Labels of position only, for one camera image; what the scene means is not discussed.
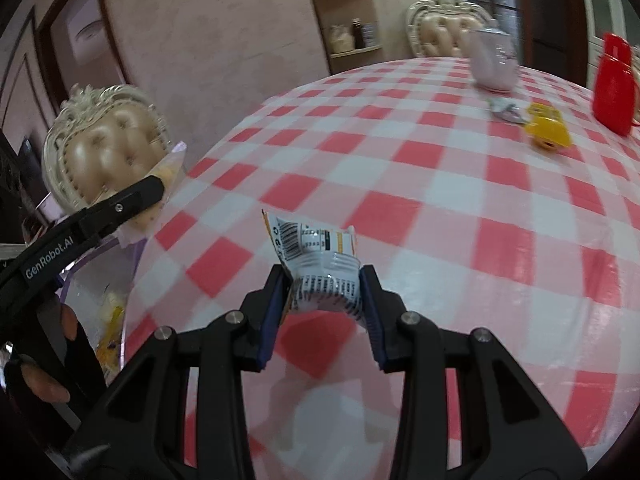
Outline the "left hand in black glove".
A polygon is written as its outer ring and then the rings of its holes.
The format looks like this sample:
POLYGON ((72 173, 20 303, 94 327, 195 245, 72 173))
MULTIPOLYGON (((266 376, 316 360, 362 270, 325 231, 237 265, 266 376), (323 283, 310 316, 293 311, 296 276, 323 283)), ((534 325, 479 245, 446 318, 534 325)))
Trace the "left hand in black glove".
POLYGON ((65 479, 52 456, 73 446, 106 395, 86 332, 53 295, 37 309, 12 309, 1 341, 13 346, 1 367, 1 477, 65 479))

